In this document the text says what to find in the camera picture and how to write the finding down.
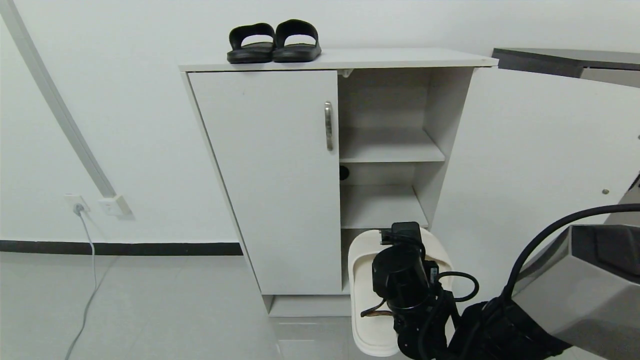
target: black baseboard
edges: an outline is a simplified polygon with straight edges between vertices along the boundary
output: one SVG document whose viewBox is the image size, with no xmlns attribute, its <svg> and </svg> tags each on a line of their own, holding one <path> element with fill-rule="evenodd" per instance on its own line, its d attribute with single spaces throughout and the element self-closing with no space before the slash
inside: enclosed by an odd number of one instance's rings
<svg viewBox="0 0 640 360">
<path fill-rule="evenodd" d="M 94 243 L 96 255 L 126 256 L 236 256 L 239 243 Z M 0 252 L 91 255 L 88 243 L 0 240 Z"/>
</svg>

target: gray tile floor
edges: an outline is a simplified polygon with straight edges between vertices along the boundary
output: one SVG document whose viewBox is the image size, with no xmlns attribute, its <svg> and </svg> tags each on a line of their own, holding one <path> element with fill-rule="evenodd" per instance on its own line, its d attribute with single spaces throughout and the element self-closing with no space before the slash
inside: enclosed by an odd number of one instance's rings
<svg viewBox="0 0 640 360">
<path fill-rule="evenodd" d="M 348 318 L 269 319 L 240 256 L 96 264 L 103 280 L 73 360 L 375 359 L 355 347 Z M 92 290 L 90 256 L 0 253 L 0 358 L 64 359 Z"/>
</svg>

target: cabinet handle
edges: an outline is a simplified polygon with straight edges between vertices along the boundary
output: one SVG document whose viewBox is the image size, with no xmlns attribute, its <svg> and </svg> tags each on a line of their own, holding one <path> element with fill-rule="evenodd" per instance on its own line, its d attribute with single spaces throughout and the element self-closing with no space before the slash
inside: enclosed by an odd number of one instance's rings
<svg viewBox="0 0 640 360">
<path fill-rule="evenodd" d="M 333 151 L 333 128 L 331 125 L 331 102 L 324 103 L 324 127 L 326 129 L 326 149 Z"/>
</svg>

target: closed cabinet door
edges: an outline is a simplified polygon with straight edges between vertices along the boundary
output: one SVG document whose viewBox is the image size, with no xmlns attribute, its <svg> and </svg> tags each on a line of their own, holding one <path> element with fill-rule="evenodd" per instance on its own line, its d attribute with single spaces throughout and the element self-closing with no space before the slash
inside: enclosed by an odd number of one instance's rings
<svg viewBox="0 0 640 360">
<path fill-rule="evenodd" d="M 477 301 L 500 293 L 544 227 L 620 201 L 640 167 L 639 135 L 638 88 L 475 70 L 432 231 L 454 267 L 480 281 Z M 457 296 L 470 288 L 454 283 Z"/>
<path fill-rule="evenodd" d="M 340 293 L 337 73 L 189 79 L 261 292 Z"/>
</svg>

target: wall outlet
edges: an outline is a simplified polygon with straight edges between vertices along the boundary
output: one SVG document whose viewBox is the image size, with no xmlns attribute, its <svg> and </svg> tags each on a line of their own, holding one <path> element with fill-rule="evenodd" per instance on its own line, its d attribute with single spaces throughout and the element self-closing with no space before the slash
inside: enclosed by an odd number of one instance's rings
<svg viewBox="0 0 640 360">
<path fill-rule="evenodd" d="M 98 204 L 107 215 L 114 217 L 121 215 L 128 215 L 131 213 L 131 209 L 127 205 L 122 195 L 116 195 L 115 197 L 106 197 L 98 200 Z"/>
<path fill-rule="evenodd" d="M 86 202 L 84 202 L 84 199 L 81 195 L 78 195 L 76 193 L 66 193 L 65 200 L 69 205 L 71 211 L 74 210 L 74 206 L 76 206 L 76 204 L 81 204 L 84 207 L 84 211 L 87 213 L 89 212 L 89 206 L 86 204 Z"/>
</svg>

